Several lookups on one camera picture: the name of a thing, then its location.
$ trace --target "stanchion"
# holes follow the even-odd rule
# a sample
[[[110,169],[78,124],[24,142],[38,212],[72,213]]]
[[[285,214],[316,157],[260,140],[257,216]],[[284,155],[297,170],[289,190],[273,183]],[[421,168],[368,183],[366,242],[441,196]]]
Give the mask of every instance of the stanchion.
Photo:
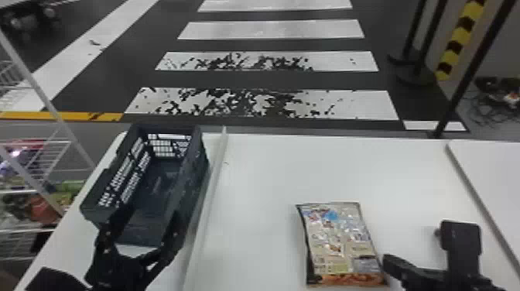
[[[427,0],[420,0],[416,13],[413,16],[412,27],[408,32],[408,36],[406,37],[405,46],[402,48],[395,49],[393,52],[389,52],[387,55],[388,61],[397,66],[402,65],[410,65],[414,64],[417,61],[417,56],[413,56],[416,50],[413,49],[413,40],[416,38],[417,29],[419,28],[419,24],[421,23],[421,18],[423,17],[424,7],[426,6]]]
[[[448,0],[439,0],[433,13],[432,22],[429,24],[424,43],[419,52],[419,59],[413,67],[407,66],[397,70],[397,78],[404,84],[411,86],[429,86],[436,82],[435,74],[426,65],[426,56],[432,46],[433,37],[439,27],[440,19],[443,17]]]
[[[431,139],[440,139],[442,137],[448,121],[452,118],[455,109],[457,109],[457,105],[460,103],[460,100],[462,100],[464,93],[466,93],[466,90],[475,77],[478,68],[481,66],[482,61],[484,61],[484,58],[488,54],[489,49],[493,45],[494,40],[502,29],[502,26],[504,26],[505,20],[509,16],[515,4],[516,0],[504,0],[502,2],[502,6],[498,10],[497,15],[494,17],[489,30],[487,31],[481,45],[478,47],[478,50],[470,63],[470,66],[467,68],[466,73],[459,83],[459,86],[455,90],[455,93],[453,93],[446,113],[440,119],[439,124],[435,130],[433,132],[429,132],[428,136]]]

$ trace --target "black pole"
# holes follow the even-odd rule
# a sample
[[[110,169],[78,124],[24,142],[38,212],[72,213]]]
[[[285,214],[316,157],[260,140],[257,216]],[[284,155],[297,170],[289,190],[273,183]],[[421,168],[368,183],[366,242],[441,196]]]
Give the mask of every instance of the black pole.
[[[393,63],[396,66],[405,66],[412,65],[417,60],[417,52],[413,48],[413,40],[417,36],[417,29],[419,28],[419,24],[421,23],[421,19],[423,18],[424,7],[426,6],[426,1],[428,0],[419,0],[417,3],[416,12],[413,15],[412,25],[410,26],[410,30],[408,31],[408,35],[406,36],[405,45],[403,48],[391,48],[387,52],[387,58],[390,63]]]
[[[435,7],[432,22],[429,24],[428,32],[426,33],[424,42],[421,46],[419,59],[417,60],[416,66],[413,68],[413,74],[416,76],[421,74],[421,70],[423,69],[424,63],[426,61],[426,56],[428,56],[429,48],[432,46],[433,37],[435,37],[435,32],[439,27],[440,19],[443,17],[447,2],[448,0],[439,0],[439,2],[437,2],[437,7]]]
[[[505,20],[509,16],[509,13],[511,12],[515,4],[516,0],[504,0],[504,2],[502,2],[502,6],[498,10],[497,15],[494,17],[493,22],[489,27],[489,30],[487,31],[484,39],[482,40],[481,46],[479,46],[477,52],[475,53],[475,56],[473,57],[470,66],[467,68],[466,73],[462,78],[462,81],[459,83],[459,86],[455,90],[455,93],[453,93],[446,113],[440,119],[439,124],[432,132],[430,137],[434,139],[440,139],[441,135],[444,132],[444,129],[446,128],[446,125],[448,124],[448,121],[455,112],[455,109],[457,109],[457,105],[460,103],[460,100],[462,100],[464,93],[466,93],[466,90],[470,86],[473,78],[475,77],[478,68],[481,66],[482,61],[488,54],[489,49],[493,45],[494,40],[496,39],[498,33],[502,29],[502,26],[504,26]]]
[[[405,59],[408,59],[410,56],[410,50],[412,49],[413,40],[416,38],[417,29],[419,28],[419,24],[421,23],[421,18],[423,17],[424,7],[426,6],[426,0],[420,0],[417,5],[416,13],[413,16],[412,28],[408,32],[408,36],[406,37],[405,47],[402,49],[402,56]]]

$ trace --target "crosswalk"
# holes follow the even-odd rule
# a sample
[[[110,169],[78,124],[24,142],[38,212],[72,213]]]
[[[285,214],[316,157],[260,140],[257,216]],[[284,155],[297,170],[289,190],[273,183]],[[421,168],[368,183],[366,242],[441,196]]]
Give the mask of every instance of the crosswalk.
[[[198,12],[240,13],[355,9],[349,0],[206,0]],[[186,41],[262,41],[363,39],[357,19],[192,21],[178,39]],[[372,72],[370,51],[198,51],[165,52],[156,71]],[[392,99],[382,90],[305,88],[143,87],[125,113],[224,117],[286,117],[398,121]]]

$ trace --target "yellow and black striped pole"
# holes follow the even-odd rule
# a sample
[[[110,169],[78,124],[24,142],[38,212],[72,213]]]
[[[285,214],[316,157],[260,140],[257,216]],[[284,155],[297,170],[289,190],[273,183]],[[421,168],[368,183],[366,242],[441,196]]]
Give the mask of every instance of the yellow and black striped pole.
[[[451,40],[444,51],[443,57],[437,67],[437,80],[447,80],[455,66],[459,63],[460,55],[464,47],[470,42],[471,33],[474,30],[478,20],[484,13],[484,7],[488,0],[468,0],[459,22],[453,31]]]
[[[469,66],[467,66],[467,70],[462,76],[462,80],[460,80],[457,89],[455,89],[455,92],[451,96],[446,113],[444,113],[443,117],[439,120],[435,130],[428,134],[430,138],[440,139],[442,137],[448,121],[452,118],[453,113],[455,113],[455,110],[462,100],[462,97],[466,93],[467,88],[470,86],[471,81],[473,78],[475,78],[475,74],[478,72],[478,68],[481,66],[484,58],[487,56],[489,49],[493,46],[494,40],[502,30],[506,19],[511,14],[513,7],[515,7],[516,2],[517,0],[504,0],[502,2],[496,16],[489,25],[487,33],[484,35],[477,52],[475,52],[475,55],[473,56]]]

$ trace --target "snack bag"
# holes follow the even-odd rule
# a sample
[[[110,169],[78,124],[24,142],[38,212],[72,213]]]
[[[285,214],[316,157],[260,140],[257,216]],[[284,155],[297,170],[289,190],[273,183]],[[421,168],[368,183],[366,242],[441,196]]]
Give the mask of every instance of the snack bag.
[[[382,286],[381,265],[358,203],[296,205],[307,245],[310,286]]]

